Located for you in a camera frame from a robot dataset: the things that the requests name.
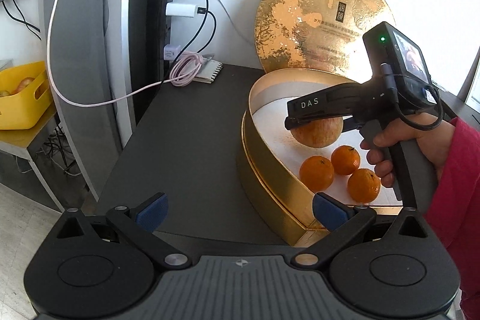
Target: white floor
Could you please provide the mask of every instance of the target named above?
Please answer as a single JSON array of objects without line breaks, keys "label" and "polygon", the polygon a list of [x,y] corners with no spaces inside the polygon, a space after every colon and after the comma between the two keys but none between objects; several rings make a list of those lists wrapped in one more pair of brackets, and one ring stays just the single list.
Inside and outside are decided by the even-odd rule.
[{"label": "white floor", "polygon": [[25,320],[35,312],[23,273],[60,213],[0,185],[0,319]]}]

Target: yellow basket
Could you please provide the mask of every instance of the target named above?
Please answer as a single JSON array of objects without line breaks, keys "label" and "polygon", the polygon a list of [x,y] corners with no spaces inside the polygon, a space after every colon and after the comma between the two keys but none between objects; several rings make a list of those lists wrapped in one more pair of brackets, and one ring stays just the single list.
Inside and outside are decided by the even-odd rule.
[{"label": "yellow basket", "polygon": [[0,98],[0,129],[30,129],[53,102],[45,62],[8,68],[0,72],[0,91],[10,94],[26,77],[35,80],[21,92]]}]

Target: table leg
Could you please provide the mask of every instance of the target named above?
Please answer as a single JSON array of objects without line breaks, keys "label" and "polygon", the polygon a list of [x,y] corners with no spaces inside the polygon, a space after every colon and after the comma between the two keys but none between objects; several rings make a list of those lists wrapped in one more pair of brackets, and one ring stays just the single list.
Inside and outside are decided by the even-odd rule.
[{"label": "table leg", "polygon": [[30,166],[32,167],[33,171],[35,172],[35,175],[37,176],[37,178],[40,181],[40,183],[42,184],[42,186],[45,188],[46,192],[49,193],[50,198],[52,198],[55,205],[57,205],[57,207],[60,209],[60,212],[64,212],[65,208],[62,206],[62,204],[60,203],[58,198],[55,197],[55,195],[53,194],[52,189],[50,188],[49,184],[47,183],[47,181],[43,177],[42,173],[38,169],[35,162],[32,159],[29,159],[28,162],[30,163]]}]

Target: blue gripper pad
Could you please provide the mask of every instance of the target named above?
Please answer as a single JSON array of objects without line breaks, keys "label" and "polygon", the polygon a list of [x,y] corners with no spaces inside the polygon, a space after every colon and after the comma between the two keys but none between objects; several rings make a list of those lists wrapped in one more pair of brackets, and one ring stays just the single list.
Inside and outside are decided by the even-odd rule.
[{"label": "blue gripper pad", "polygon": [[323,193],[315,194],[312,209],[315,218],[330,232],[346,223],[354,214],[349,207]]},{"label": "blue gripper pad", "polygon": [[146,231],[152,233],[162,224],[169,211],[169,200],[166,194],[157,198],[142,211],[137,213],[135,222]]}]

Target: red sleeve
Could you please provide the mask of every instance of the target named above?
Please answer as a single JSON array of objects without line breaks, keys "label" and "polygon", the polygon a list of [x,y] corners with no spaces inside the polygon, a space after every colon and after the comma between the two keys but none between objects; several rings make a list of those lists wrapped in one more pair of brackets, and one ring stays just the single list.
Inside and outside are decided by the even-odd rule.
[{"label": "red sleeve", "polygon": [[461,307],[480,319],[480,133],[460,119],[442,178],[425,215],[460,271]]}]

